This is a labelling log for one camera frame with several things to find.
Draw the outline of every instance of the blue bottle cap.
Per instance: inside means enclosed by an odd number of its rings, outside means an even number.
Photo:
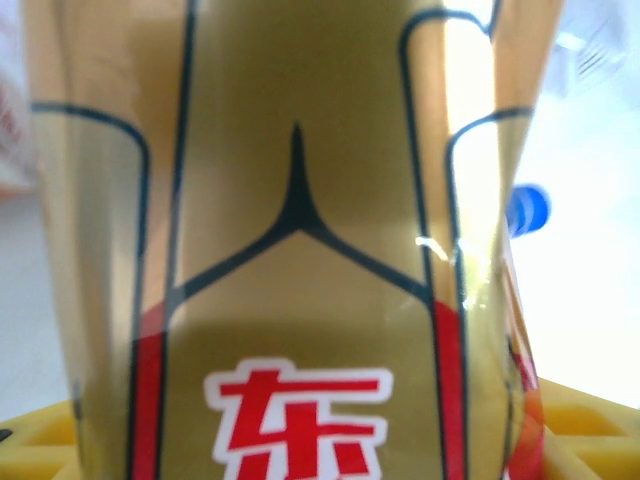
[[[507,225],[512,238],[536,232],[545,226],[551,214],[547,193],[537,185],[513,188],[507,209]]]

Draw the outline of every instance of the yellow plastic tray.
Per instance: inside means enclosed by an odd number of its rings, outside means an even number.
[[[639,411],[544,380],[542,396],[545,480],[640,480]],[[0,480],[79,479],[69,403],[0,424]]]

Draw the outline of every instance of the golden packaging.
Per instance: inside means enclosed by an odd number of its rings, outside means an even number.
[[[540,478],[504,216],[559,0],[25,9],[86,478]]]

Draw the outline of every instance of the dark blue line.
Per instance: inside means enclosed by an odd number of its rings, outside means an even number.
[[[253,242],[248,247],[223,260],[208,270],[196,275],[188,280],[184,285],[174,287],[171,291],[173,308],[177,308],[180,304],[186,302],[189,298],[197,295],[205,288],[213,285],[218,280],[229,275],[237,268],[250,262],[255,257],[265,252],[275,244],[281,242],[289,235],[291,231],[281,230],[278,225],[274,225],[262,237]]]
[[[398,272],[397,270],[369,257],[368,255],[364,254],[363,252],[357,250],[353,246],[338,238],[327,227],[305,229],[304,231],[310,237],[315,238],[330,249],[347,257],[356,265],[361,266],[377,277],[386,280],[387,282],[395,285],[401,290],[404,290],[409,295],[416,297],[428,308],[425,299],[429,297],[428,292],[430,290],[430,287],[428,287],[427,285],[423,285],[422,283],[417,282],[407,275],[404,275],[403,273]]]
[[[487,34],[491,41],[495,36],[496,29],[498,28],[498,21],[500,20],[500,13],[502,13],[503,0],[495,0],[493,3],[493,10],[491,11],[491,21],[487,27]]]
[[[468,385],[467,385],[468,382],[466,381],[467,375],[468,375],[466,355],[467,355],[469,342],[467,338],[467,314],[466,314],[466,309],[464,308],[464,299],[466,298],[466,283],[465,283],[465,277],[464,277],[464,254],[462,252],[462,249],[460,248],[460,224],[459,224],[459,214],[458,214],[459,206],[456,201],[457,194],[456,194],[456,187],[455,187],[455,172],[453,168],[453,154],[454,154],[455,147],[457,143],[460,141],[460,139],[465,134],[473,130],[474,128],[479,127],[481,125],[489,124],[489,123],[497,123],[509,118],[515,118],[520,116],[530,116],[532,115],[532,113],[533,113],[532,108],[515,107],[507,110],[494,112],[490,115],[487,115],[486,117],[475,120],[474,122],[471,122],[469,125],[463,127],[460,131],[458,131],[455,135],[451,137],[445,153],[445,169],[447,173],[447,195],[449,200],[449,211],[451,212],[450,222],[451,222],[451,231],[453,235],[454,258],[456,259],[455,271],[456,271],[456,281],[458,284],[458,291],[457,291],[458,311],[460,312],[460,322],[462,325],[462,343],[463,343],[462,351],[464,352],[464,355],[465,355],[465,360],[463,364],[464,377],[465,377],[465,383],[464,383],[465,405],[467,405],[468,395],[469,395]],[[513,409],[513,406],[511,405],[511,400],[509,401],[508,408],[509,408],[508,415],[511,415],[511,412]],[[468,433],[467,426],[469,423],[468,409],[465,409],[465,415],[467,417],[465,420],[465,435],[467,435]]]
[[[169,231],[169,254],[167,259],[167,278],[165,288],[167,298],[165,301],[164,330],[162,332],[162,373],[160,377],[160,405],[158,413],[158,437],[156,450],[156,479],[161,479],[162,449],[164,446],[164,410],[167,384],[167,337],[169,335],[169,322],[174,313],[174,305],[169,304],[174,300],[172,291],[175,283],[178,226],[180,225],[180,205],[182,194],[182,173],[187,143],[187,127],[189,122],[189,106],[191,103],[191,77],[193,74],[193,51],[196,30],[198,0],[188,0],[186,7],[186,25],[183,49],[182,79],[180,84],[180,110],[178,116],[177,141],[175,151],[175,165],[173,189],[171,192],[171,226]]]
[[[411,39],[411,34],[413,31],[419,27],[420,25],[430,22],[433,20],[440,21],[448,21],[448,20],[463,20],[471,22],[476,25],[482,33],[487,36],[491,36],[492,28],[495,26],[499,11],[500,4],[498,3],[500,0],[497,0],[494,4],[494,8],[492,11],[492,20],[488,26],[482,24],[482,22],[473,14],[466,11],[461,10],[448,10],[442,8],[429,9],[424,10],[414,17],[412,17],[407,25],[402,30],[402,34],[400,35],[400,68],[402,72],[402,83],[404,88],[404,97],[405,97],[405,105],[407,110],[407,124],[409,128],[409,143],[411,149],[411,158],[413,163],[413,171],[414,171],[414,179],[415,179],[415,189],[416,189],[416,200],[418,204],[418,221],[420,225],[420,235],[424,238],[429,237],[428,231],[428,217],[426,212],[426,201],[423,190],[423,181],[422,181],[422,170],[421,165],[422,161],[420,158],[420,150],[418,146],[418,135],[417,135],[417,126],[415,119],[415,111],[414,111],[414,102],[413,102],[413,87],[411,84],[411,72],[409,67],[409,40]],[[446,460],[446,448],[445,448],[445,435],[444,435],[444,420],[443,420],[443,405],[441,402],[442,398],[442,379],[440,378],[440,347],[437,342],[436,335],[436,319],[435,319],[435,309],[434,309],[434,300],[433,300],[433,290],[431,286],[433,285],[433,275],[431,268],[431,259],[429,256],[429,251],[427,246],[422,247],[422,258],[423,258],[423,268],[425,272],[426,282],[429,286],[428,292],[428,308],[431,314],[432,319],[432,330],[433,330],[433,349],[435,354],[435,368],[436,368],[436,386],[438,391],[438,415],[440,422],[440,448],[442,452],[442,475],[443,478],[447,478],[447,460]],[[460,317],[461,328],[463,332],[466,331],[466,325],[464,324],[464,318]],[[464,389],[465,389],[465,398],[464,398],[464,410],[465,415],[468,414],[468,403],[466,398],[466,385],[468,382],[467,378],[467,369],[466,369],[466,358],[463,359],[463,371],[464,371]],[[465,421],[464,424],[465,430],[465,445],[468,445],[468,422]],[[465,462],[465,478],[469,477],[469,462]]]
[[[108,115],[97,110],[86,107],[78,107],[61,103],[34,103],[32,105],[34,113],[61,113],[70,116],[76,116],[94,120],[97,122],[110,125],[117,128],[138,145],[141,152],[142,165],[140,167],[140,197],[138,205],[138,241],[136,246],[136,265],[135,265],[135,292],[133,299],[133,319],[132,331],[133,340],[131,344],[131,365],[129,372],[129,417],[127,432],[127,478],[131,477],[133,465],[133,435],[135,422],[135,402],[136,402],[136,358],[138,357],[138,337],[140,332],[140,316],[142,313],[142,272],[145,265],[145,246],[147,242],[147,211],[149,202],[149,183],[150,183],[150,165],[151,154],[149,146],[144,136],[132,125],[117,117]]]
[[[307,178],[304,139],[302,129],[295,125],[291,140],[291,171],[282,209],[269,230],[251,245],[231,257],[188,280],[181,287],[174,287],[171,304],[177,308],[192,296],[213,285],[226,275],[250,262],[255,257],[289,237],[295,232],[305,232],[337,253],[345,256],[374,275],[397,286],[426,303],[429,289],[410,277],[384,265],[338,238],[320,216]]]

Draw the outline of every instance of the plastic wrapper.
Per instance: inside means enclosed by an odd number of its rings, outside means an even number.
[[[86,478],[538,478],[504,219],[559,2],[26,6]]]

